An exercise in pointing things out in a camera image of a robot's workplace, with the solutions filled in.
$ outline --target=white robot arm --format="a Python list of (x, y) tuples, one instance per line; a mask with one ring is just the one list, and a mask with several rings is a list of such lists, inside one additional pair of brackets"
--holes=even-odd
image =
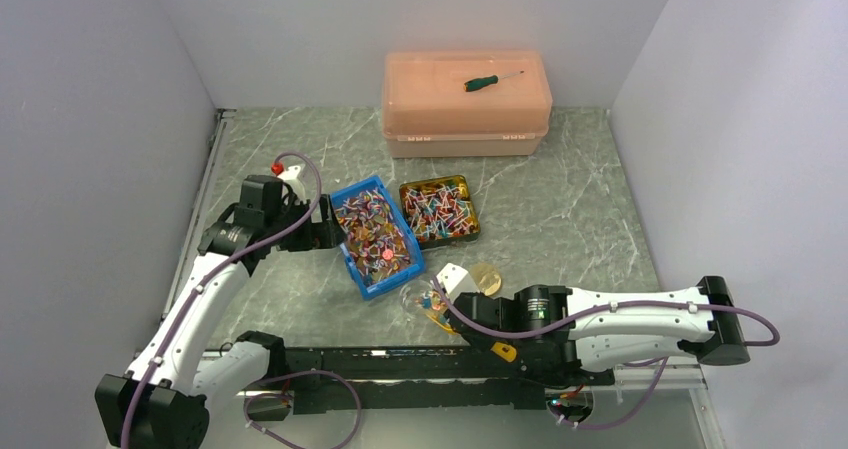
[[(295, 166), (280, 175), (286, 182), (285, 192), (269, 176), (246, 179), (240, 202), (229, 207), (204, 234), (201, 255), (194, 261), (186, 287), (174, 304), (175, 308), (182, 308), (193, 298), (179, 326), (175, 328), (180, 318), (173, 310), (123, 376), (106, 375), (101, 380), (95, 399), (110, 443), (119, 445), (130, 399), (137, 389), (141, 391), (140, 409), (131, 419), (130, 446), (196, 449), (210, 418), (239, 391), (259, 379), (316, 368), (360, 384), (376, 380), (515, 379), (542, 386), (571, 386), (589, 381), (612, 384), (611, 368), (635, 360), (687, 353), (705, 364), (739, 364), (749, 359), (736, 316), (699, 309), (715, 304), (732, 306), (721, 278), (704, 278), (696, 287), (652, 294), (531, 286), (510, 301), (476, 293), (468, 273), (448, 264), (439, 273), (438, 281), (456, 306), (450, 316), (451, 327), (470, 343), (470, 348), (286, 349), (279, 337), (249, 331), (224, 357), (198, 371), (209, 338), (226, 307), (270, 249), (229, 264), (200, 292), (198, 281), (235, 251), (267, 234), (278, 233), (305, 214), (305, 205), (297, 202), (305, 198), (299, 181), (301, 170)], [(281, 198), (288, 201), (286, 208), (281, 208)], [(232, 214), (235, 220), (229, 223), (227, 219)], [(274, 245), (298, 251), (335, 247), (343, 240), (328, 197), (322, 196), (321, 212), (313, 213), (311, 222)], [(676, 301), (685, 306), (628, 307), (632, 301), (658, 306)], [(585, 314), (555, 331), (548, 330), (557, 321), (601, 306), (608, 309)], [(174, 337), (160, 357), (157, 354), (172, 329), (176, 331)], [(507, 354), (489, 350), (494, 347), (510, 347), (513, 351)], [(144, 382), (143, 374), (150, 370), (151, 362), (155, 365), (152, 376)], [(299, 387), (314, 390), (315, 381)], [(508, 402), (519, 407), (515, 401)]]

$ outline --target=candy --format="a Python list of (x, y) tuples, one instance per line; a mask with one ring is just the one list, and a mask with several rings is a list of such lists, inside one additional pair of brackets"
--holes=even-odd
[(404, 216), (419, 244), (479, 232), (462, 176), (404, 184), (400, 195)]
[(391, 206), (378, 190), (348, 198), (335, 212), (348, 235), (348, 252), (366, 286), (412, 264), (403, 233), (392, 220)]

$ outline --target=metal frame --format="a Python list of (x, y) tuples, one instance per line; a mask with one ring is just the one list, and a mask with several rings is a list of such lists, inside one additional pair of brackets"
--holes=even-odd
[(724, 440), (724, 434), (721, 432), (721, 426), (718, 424), (718, 417), (707, 388), (689, 389), (689, 396), (692, 398), (698, 427), (701, 428), (701, 437), (704, 438), (704, 447), (707, 449), (725, 449), (727, 443)]
[[(466, 349), (468, 346), (465, 345), (457, 345), (457, 349)], [(310, 351), (309, 348), (290, 348), (291, 351)], [(205, 351), (203, 353), (203, 357), (200, 360), (200, 364), (198, 365), (198, 370), (202, 370), (205, 366), (211, 364), (215, 360), (219, 359), (222, 354), (226, 354), (226, 350), (219, 351), (211, 350)], [(612, 386), (593, 386), (592, 389), (595, 391), (616, 391), (616, 390), (624, 390), (624, 391), (644, 391), (651, 384), (651, 381), (654, 378), (654, 369), (655, 366), (649, 367), (625, 367), (625, 366), (616, 366), (615, 368), (615, 378), (616, 385)], [(444, 382), (452, 379), (432, 379), (434, 382)], [(373, 382), (382, 382), (386, 384), (392, 384), (397, 382), (395, 379), (380, 379), (380, 380), (372, 380)], [(657, 385), (657, 390), (688, 390), (688, 391), (699, 391), (706, 390), (707, 383), (704, 379), (704, 373), (701, 371), (701, 366), (695, 362), (694, 358), (691, 357), (672, 357), (669, 358), (668, 365), (663, 372), (662, 379), (660, 379), (659, 384)], [(242, 391), (244, 393), (252, 393), (251, 390)], [(709, 397), (706, 400), (702, 401), (703, 404), (711, 406), (711, 402), (709, 401)]]
[(194, 198), (194, 208), (191, 211), (191, 219), (180, 252), (180, 260), (177, 263), (168, 298), (165, 300), (165, 308), (162, 310), (163, 321), (173, 307), (174, 301), (179, 295), (178, 292), (185, 286), (189, 273), (191, 273), (190, 261), (197, 257), (197, 246), (200, 244), (200, 236), (203, 235), (203, 229), (206, 225), (206, 213), (209, 209), (209, 200), (212, 197), (212, 187), (218, 175), (218, 167), (224, 158), (224, 149), (229, 140), (229, 132), (235, 114), (235, 109), (218, 109), (215, 113), (215, 130), (208, 141), (209, 159), (206, 161), (203, 179), (200, 180), (200, 187), (198, 187), (197, 195)]

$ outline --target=gray marble surface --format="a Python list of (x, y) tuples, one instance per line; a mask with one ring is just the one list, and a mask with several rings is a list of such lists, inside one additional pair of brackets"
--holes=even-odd
[[(325, 193), (377, 174), (397, 202), (404, 182), (462, 174), (481, 236), (425, 251), (428, 272), (448, 262), (489, 262), (502, 273), (502, 296), (532, 284), (659, 290), (604, 110), (555, 108), (535, 154), (498, 158), (392, 159), (380, 117), (374, 108), (238, 111), (207, 220), (238, 199), (245, 176), (269, 173), (286, 150), (316, 162)], [(424, 317), (410, 319), (400, 302), (400, 289), (364, 302), (340, 250), (272, 252), (230, 304), (209, 347), (250, 329), (280, 335), (288, 346), (463, 344)]]

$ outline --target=purple cable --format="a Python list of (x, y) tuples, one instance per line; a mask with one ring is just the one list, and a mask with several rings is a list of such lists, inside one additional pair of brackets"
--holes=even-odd
[[(552, 324), (549, 324), (545, 327), (534, 329), (532, 331), (522, 331), (522, 332), (503, 332), (503, 331), (495, 331), (489, 329), (488, 327), (481, 326), (476, 322), (469, 319), (465, 314), (459, 311), (451, 302), (450, 298), (445, 294), (444, 288), (442, 288), (441, 283), (436, 278), (436, 276), (432, 276), (430, 278), (430, 282), (433, 284), (433, 288), (439, 294), (439, 297), (442, 301), (447, 304), (448, 309), (451, 311), (451, 314), (455, 315), (460, 321), (465, 323), (468, 327), (476, 330), (477, 332), (481, 332), (486, 334), (487, 336), (492, 337), (500, 337), (503, 339), (527, 339), (530, 337), (537, 337), (544, 334), (547, 334), (551, 331), (555, 331), (560, 327), (571, 324), (572, 322), (581, 319), (586, 316), (590, 316), (592, 314), (598, 314), (599, 312), (611, 312), (612, 307), (609, 304), (603, 304), (600, 306), (590, 307), (589, 309), (584, 309), (582, 311), (575, 312), (574, 314), (569, 314), (567, 317), (560, 319)], [(626, 309), (628, 307), (667, 307), (671, 309), (682, 309), (689, 310), (689, 304), (682, 302), (667, 302), (667, 301), (623, 301), (618, 303), (619, 309)], [(766, 328), (771, 332), (772, 338), (767, 341), (745, 341), (746, 346), (754, 347), (766, 347), (773, 346), (780, 342), (780, 332), (778, 332), (777, 327), (772, 324), (765, 317), (747, 309), (741, 309), (738, 307), (732, 306), (720, 306), (717, 304), (696, 304), (696, 307), (699, 311), (718, 311), (718, 312), (731, 312), (734, 314), (739, 314), (742, 316), (750, 317), (760, 324), (766, 326)]]
[[(342, 442), (340, 442), (339, 444), (330, 448), (330, 449), (340, 449), (340, 448), (346, 446), (347, 443), (349, 443), (351, 441), (351, 439), (353, 439), (353, 436), (356, 434), (356, 431), (359, 430), (359, 424), (362, 421), (362, 401), (359, 400), (359, 394), (356, 393), (356, 390), (353, 388), (353, 386), (349, 382), (347, 382), (342, 376), (340, 376), (340, 375), (338, 375), (334, 372), (322, 371), (320, 369), (313, 369), (311, 371), (294, 372), (294, 373), (291, 373), (291, 374), (286, 374), (285, 376), (272, 377), (270, 379), (264, 379), (264, 380), (261, 380), (261, 381), (257, 381), (257, 383), (258, 384), (269, 384), (269, 383), (272, 383), (272, 382), (280, 382), (280, 381), (285, 381), (287, 379), (294, 379), (295, 377), (311, 376), (311, 375), (314, 375), (314, 374), (332, 377), (333, 379), (336, 379), (337, 381), (344, 384), (344, 386), (347, 388), (347, 390), (350, 391), (350, 393), (353, 395), (353, 401), (356, 403), (356, 420), (353, 422), (353, 429), (351, 429), (350, 434), (348, 434), (347, 437), (345, 437)], [(262, 434), (265, 434), (266, 436), (270, 437), (271, 439), (274, 439), (277, 442), (285, 444), (285, 445), (291, 447), (292, 449), (306, 449), (302, 446), (298, 446), (297, 444), (295, 444), (295, 443), (293, 443), (293, 442), (291, 442), (287, 439), (284, 439), (282, 436), (280, 436), (276, 432), (268, 430), (267, 428), (256, 423), (255, 421), (253, 421), (253, 419), (250, 418), (250, 416), (248, 415), (248, 412), (247, 412), (248, 408), (250, 407), (250, 403), (255, 401), (256, 399), (263, 399), (263, 398), (266, 398), (266, 397), (269, 397), (269, 394), (267, 394), (267, 393), (266, 394), (258, 394), (256, 396), (249, 398), (247, 401), (245, 401), (245, 403), (244, 403), (244, 420), (247, 421), (247, 424), (250, 427), (261, 432)]]
[(665, 359), (665, 358), (664, 357), (655, 357), (653, 359), (648, 359), (647, 361), (625, 362), (623, 365), (625, 365), (627, 367), (648, 367), (652, 364), (656, 364), (656, 363), (662, 361), (663, 359)]
[[(625, 414), (624, 416), (622, 416), (618, 420), (615, 420), (613, 422), (607, 422), (607, 423), (604, 423), (604, 424), (580, 424), (580, 423), (577, 423), (577, 422), (571, 422), (569, 420), (565, 420), (565, 422), (570, 424), (571, 427), (574, 428), (574, 429), (586, 429), (586, 430), (589, 430), (589, 431), (605, 431), (607, 429), (612, 429), (614, 427), (618, 427), (618, 426), (626, 423), (630, 419), (633, 419), (633, 417), (636, 414), (638, 414), (639, 411), (642, 410), (642, 407), (644, 407), (645, 404), (648, 403), (648, 399), (651, 398), (651, 396), (654, 394), (654, 390), (657, 388), (657, 385), (660, 383), (660, 377), (662, 377), (662, 373), (665, 370), (665, 366), (666, 366), (666, 364), (668, 364), (668, 358), (663, 358), (663, 359), (661, 359), (661, 361), (662, 361), (662, 364), (660, 364), (659, 369), (657, 369), (657, 374), (654, 376), (654, 380), (651, 381), (651, 385), (648, 386), (648, 390), (645, 391), (645, 394), (642, 395), (642, 398), (639, 399), (639, 402), (637, 402), (636, 405), (633, 406), (633, 409), (630, 409), (630, 412), (628, 412), (627, 414)], [(554, 412), (551, 410), (550, 407), (548, 407), (548, 411), (550, 411), (551, 414), (554, 414)]]
[[(265, 246), (271, 245), (280, 239), (286, 237), (291, 234), (295, 229), (300, 227), (304, 222), (312, 218), (312, 213), (315, 212), (315, 209), (318, 207), (319, 200), (321, 199), (321, 175), (318, 173), (318, 168), (315, 167), (315, 163), (309, 160), (306, 156), (299, 152), (283, 152), (274, 162), (280, 162), (280, 160), (287, 156), (294, 156), (298, 159), (302, 160), (309, 166), (309, 169), (315, 174), (315, 186), (317, 189), (317, 194), (315, 199), (309, 204), (309, 208), (306, 210), (306, 214), (301, 216), (300, 219), (294, 222), (294, 224), (289, 227), (283, 229), (282, 231), (269, 236), (261, 241), (255, 242), (244, 249), (235, 252), (232, 256), (225, 259), (223, 262), (215, 266), (208, 274), (203, 276), (200, 282), (191, 289), (191, 293), (186, 298), (185, 303), (180, 307), (180, 310), (177, 312), (177, 315), (174, 317), (174, 323), (171, 324), (171, 327), (168, 328), (168, 332), (165, 333), (165, 337), (162, 338), (162, 343), (159, 344), (159, 348), (156, 350), (156, 353), (153, 356), (153, 359), (162, 357), (165, 355), (165, 352), (168, 350), (168, 347), (171, 345), (171, 341), (174, 339), (174, 336), (177, 334), (177, 331), (182, 325), (183, 320), (185, 320), (186, 314), (188, 314), (191, 305), (194, 303), (195, 299), (200, 295), (197, 291), (197, 287), (205, 288), (207, 284), (209, 284), (215, 276), (218, 275), (225, 267), (229, 266), (233, 262), (238, 261), (242, 257), (251, 252), (261, 249)], [(135, 411), (138, 408), (138, 403), (141, 400), (141, 393), (144, 391), (144, 387), (150, 382), (150, 379), (153, 377), (153, 372), (156, 370), (158, 365), (153, 362), (151, 359), (150, 363), (147, 366), (147, 370), (144, 371), (144, 375), (141, 376), (141, 380), (138, 381), (138, 386), (136, 386), (135, 391), (133, 392), (132, 399), (130, 399), (130, 404), (127, 406), (127, 413), (124, 416), (124, 423), (121, 427), (121, 449), (129, 449), (130, 447), (130, 431), (132, 429), (132, 419), (135, 416)]]

